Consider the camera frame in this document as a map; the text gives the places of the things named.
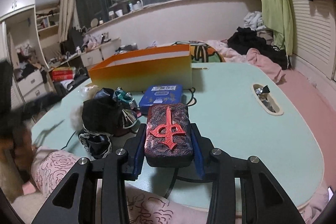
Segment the person left hand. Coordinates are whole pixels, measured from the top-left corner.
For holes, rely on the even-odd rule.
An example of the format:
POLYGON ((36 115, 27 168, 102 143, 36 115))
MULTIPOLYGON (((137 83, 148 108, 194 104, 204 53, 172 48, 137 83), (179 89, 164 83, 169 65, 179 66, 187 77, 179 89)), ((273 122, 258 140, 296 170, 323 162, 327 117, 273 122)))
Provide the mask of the person left hand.
POLYGON ((1 163, 8 163, 5 152, 9 152, 15 169, 24 183, 31 179, 31 167, 35 155, 30 129, 24 124, 7 127, 1 122, 1 163))

